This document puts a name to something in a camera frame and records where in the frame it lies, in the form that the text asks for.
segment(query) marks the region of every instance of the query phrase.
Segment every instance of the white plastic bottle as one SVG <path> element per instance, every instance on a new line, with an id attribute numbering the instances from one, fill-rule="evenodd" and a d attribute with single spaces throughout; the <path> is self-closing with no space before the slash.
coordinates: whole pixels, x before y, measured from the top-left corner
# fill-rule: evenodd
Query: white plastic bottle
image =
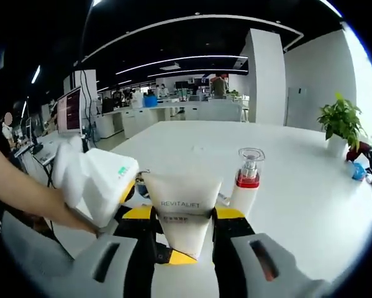
<path id="1" fill-rule="evenodd" d="M 135 159 L 90 149 L 82 153 L 79 136 L 62 142 L 53 166 L 55 187 L 68 207 L 97 228 L 106 227 L 124 203 L 138 172 Z"/>
<path id="2" fill-rule="evenodd" d="M 229 201 L 230 208 L 237 209 L 245 217 L 248 217 L 259 190 L 265 154 L 256 148 L 244 148 L 239 153 L 245 162 L 237 171 L 233 193 Z"/>

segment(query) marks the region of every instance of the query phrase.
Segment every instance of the blue bin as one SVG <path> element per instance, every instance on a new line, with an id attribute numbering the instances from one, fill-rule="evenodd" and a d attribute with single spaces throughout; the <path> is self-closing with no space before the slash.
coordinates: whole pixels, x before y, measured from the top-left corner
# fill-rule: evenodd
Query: blue bin
<path id="1" fill-rule="evenodd" d="M 155 107 L 158 104 L 158 99 L 155 95 L 145 96 L 144 97 L 144 106 L 145 107 Z"/>

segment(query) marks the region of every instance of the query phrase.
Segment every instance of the computer monitor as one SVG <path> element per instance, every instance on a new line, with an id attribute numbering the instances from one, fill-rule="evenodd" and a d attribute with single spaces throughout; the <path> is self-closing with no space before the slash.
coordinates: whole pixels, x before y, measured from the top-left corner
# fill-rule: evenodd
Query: computer monitor
<path id="1" fill-rule="evenodd" d="M 175 86 L 176 86 L 176 89 L 188 89 L 189 83 L 188 81 L 175 82 Z"/>
<path id="2" fill-rule="evenodd" d="M 81 133 L 81 88 L 75 88 L 57 102 L 58 133 Z"/>
<path id="3" fill-rule="evenodd" d="M 114 110 L 114 98 L 106 97 L 101 105 L 102 114 L 112 112 Z"/>

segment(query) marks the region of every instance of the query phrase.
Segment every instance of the blue object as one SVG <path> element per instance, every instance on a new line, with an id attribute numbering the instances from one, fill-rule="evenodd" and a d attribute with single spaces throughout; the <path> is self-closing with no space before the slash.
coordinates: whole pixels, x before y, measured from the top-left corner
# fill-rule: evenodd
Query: blue object
<path id="1" fill-rule="evenodd" d="M 358 180 L 358 181 L 362 181 L 364 179 L 364 177 L 366 176 L 366 171 L 365 171 L 364 167 L 362 167 L 362 165 L 359 164 L 359 163 L 353 163 L 353 165 L 354 165 L 353 179 Z"/>
<path id="2" fill-rule="evenodd" d="M 158 99 L 155 95 L 149 95 L 144 97 L 145 107 L 155 107 L 158 104 Z"/>

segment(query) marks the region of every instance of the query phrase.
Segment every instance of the white flower pot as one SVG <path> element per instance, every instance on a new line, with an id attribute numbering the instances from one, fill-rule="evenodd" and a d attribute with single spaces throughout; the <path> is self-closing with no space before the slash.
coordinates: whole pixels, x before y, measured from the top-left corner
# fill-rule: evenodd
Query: white flower pot
<path id="1" fill-rule="evenodd" d="M 342 157 L 347 149 L 347 141 L 333 134 L 328 140 L 328 152 L 332 157 Z"/>

